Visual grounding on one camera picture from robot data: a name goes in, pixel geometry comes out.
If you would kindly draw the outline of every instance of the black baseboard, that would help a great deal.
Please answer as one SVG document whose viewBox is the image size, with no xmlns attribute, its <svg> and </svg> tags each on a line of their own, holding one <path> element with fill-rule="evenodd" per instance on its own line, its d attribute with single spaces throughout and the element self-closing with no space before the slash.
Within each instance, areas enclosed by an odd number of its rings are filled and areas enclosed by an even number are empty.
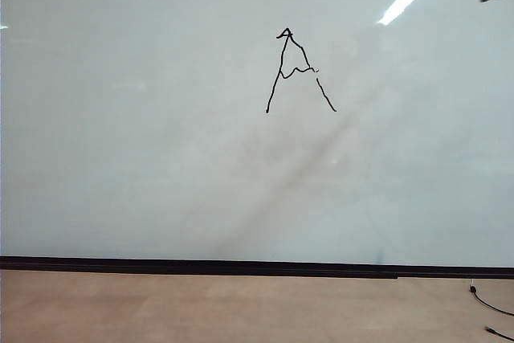
<svg viewBox="0 0 514 343">
<path fill-rule="evenodd" d="M 0 269 L 154 275 L 307 276 L 397 279 L 439 277 L 514 279 L 514 267 L 437 267 L 226 260 L 83 259 L 0 256 Z"/>
</svg>

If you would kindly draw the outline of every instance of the whiteboard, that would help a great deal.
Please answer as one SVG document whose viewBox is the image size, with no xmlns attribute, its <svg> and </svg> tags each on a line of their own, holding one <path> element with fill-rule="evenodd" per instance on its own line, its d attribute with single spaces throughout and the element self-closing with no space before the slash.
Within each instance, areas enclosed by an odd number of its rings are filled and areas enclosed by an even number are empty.
<svg viewBox="0 0 514 343">
<path fill-rule="evenodd" d="M 514 0 L 393 2 L 2 0 L 2 254 L 514 267 Z"/>
</svg>

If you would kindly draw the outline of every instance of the wooden floor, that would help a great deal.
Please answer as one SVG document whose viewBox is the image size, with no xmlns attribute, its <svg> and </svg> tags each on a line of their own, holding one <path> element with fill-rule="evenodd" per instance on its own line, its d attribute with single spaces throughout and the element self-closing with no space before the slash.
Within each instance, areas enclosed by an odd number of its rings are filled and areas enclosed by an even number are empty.
<svg viewBox="0 0 514 343">
<path fill-rule="evenodd" d="M 2 342 L 498 342 L 470 280 L 2 272 Z M 478 280 L 514 311 L 514 280 Z"/>
</svg>

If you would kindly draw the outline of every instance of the black marker drawing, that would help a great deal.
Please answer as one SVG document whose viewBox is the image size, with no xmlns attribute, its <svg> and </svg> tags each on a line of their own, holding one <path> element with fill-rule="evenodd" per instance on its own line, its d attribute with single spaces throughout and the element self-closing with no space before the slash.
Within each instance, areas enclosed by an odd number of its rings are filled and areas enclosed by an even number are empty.
<svg viewBox="0 0 514 343">
<path fill-rule="evenodd" d="M 271 104 L 271 100 L 273 99 L 273 95 L 275 94 L 275 88 L 276 88 L 276 83 L 279 81 L 279 78 L 282 76 L 282 78 L 284 78 L 285 80 L 287 78 L 289 78 L 290 76 L 292 76 L 295 71 L 297 72 L 307 72 L 307 71 L 312 71 L 312 72 L 318 72 L 319 70 L 315 70 L 314 67 L 311 66 L 311 64 L 308 62 L 308 59 L 307 59 L 307 54 L 305 54 L 305 50 L 304 48 L 299 45 L 295 40 L 294 38 L 292 37 L 292 32 L 291 30 L 289 30 L 288 28 L 286 28 L 284 31 L 282 31 L 282 34 L 280 34 L 279 36 L 277 36 L 276 38 L 277 39 L 281 39 L 285 37 L 286 38 L 286 42 L 284 43 L 284 48 L 282 49 L 282 53 L 280 54 L 280 67 L 279 67 L 279 72 L 277 73 L 276 75 L 276 78 L 275 78 L 275 82 L 273 83 L 273 89 L 271 90 L 271 95 L 270 95 L 270 99 L 269 101 L 267 102 L 267 107 L 266 107 L 266 113 L 269 113 L 270 112 L 270 104 Z M 302 54 L 304 54 L 304 59 L 305 59 L 305 63 L 307 64 L 307 68 L 305 68 L 304 70 L 300 70 L 298 67 L 295 67 L 292 69 L 292 71 L 288 74 L 288 75 L 285 75 L 283 72 L 282 72 L 282 66 L 284 65 L 284 52 L 286 51 L 286 47 L 288 46 L 288 43 L 289 43 L 289 40 L 291 40 L 291 42 L 297 46 L 301 51 L 302 51 Z M 320 90 L 321 90 L 321 93 L 323 94 L 324 98 L 327 100 L 328 102 L 328 106 L 330 106 L 330 108 L 336 112 L 337 110 L 332 106 L 332 103 L 330 102 L 330 100 L 328 99 L 327 95 L 324 93 L 324 89 L 323 87 L 321 86 L 321 83 L 320 83 L 320 80 L 316 77 L 316 82 L 318 83 L 318 86 L 320 87 Z"/>
</svg>

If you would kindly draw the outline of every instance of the power cord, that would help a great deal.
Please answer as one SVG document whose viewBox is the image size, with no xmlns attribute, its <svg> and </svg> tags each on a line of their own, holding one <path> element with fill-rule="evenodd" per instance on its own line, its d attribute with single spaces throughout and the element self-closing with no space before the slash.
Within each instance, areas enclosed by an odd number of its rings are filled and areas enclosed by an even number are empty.
<svg viewBox="0 0 514 343">
<path fill-rule="evenodd" d="M 483 305 L 489 307 L 489 308 L 492 308 L 494 309 L 495 311 L 498 311 L 498 312 L 501 312 L 505 315 L 509 315 L 509 316 L 514 316 L 514 313 L 512 312 L 507 312 L 507 311 L 504 311 L 503 309 L 499 309 L 499 308 L 496 308 L 495 306 L 493 305 L 490 305 L 489 303 L 486 303 L 485 301 L 483 301 L 482 299 L 479 298 L 479 296 L 477 295 L 476 293 L 476 287 L 472 284 L 469 286 L 469 292 L 471 292 L 474 296 L 475 296 L 475 299 L 477 299 L 480 303 L 482 303 Z"/>
<path fill-rule="evenodd" d="M 483 305 L 485 305 L 485 306 L 487 306 L 489 308 L 492 308 L 492 309 L 494 309 L 497 312 L 501 312 L 501 313 L 503 313 L 505 315 L 514 316 L 514 313 L 507 312 L 507 311 L 504 311 L 503 309 L 499 309 L 497 307 L 494 307 L 494 306 L 490 305 L 489 303 L 487 303 L 487 302 L 483 301 L 482 299 L 480 299 L 479 296 L 476 294 L 476 287 L 473 285 L 473 280 L 471 281 L 471 285 L 469 286 L 469 292 L 471 292 L 473 294 L 473 296 L 475 297 L 475 299 L 477 299 Z M 502 337 L 503 339 L 507 339 L 508 341 L 514 341 L 514 338 L 508 337 L 507 335 L 503 335 L 502 333 L 499 333 L 498 331 L 492 329 L 491 327 L 485 326 L 485 330 L 488 333 L 492 333 L 493 335 L 496 335 L 498 337 Z"/>
<path fill-rule="evenodd" d="M 503 339 L 507 339 L 508 341 L 514 341 L 514 339 L 512 339 L 511 337 L 508 337 L 507 335 L 503 335 L 502 333 L 499 333 L 498 331 L 495 331 L 494 329 L 492 329 L 491 327 L 487 327 L 485 326 L 485 330 L 488 332 L 488 333 L 492 333 L 493 335 L 496 335 L 498 337 L 502 337 Z"/>
</svg>

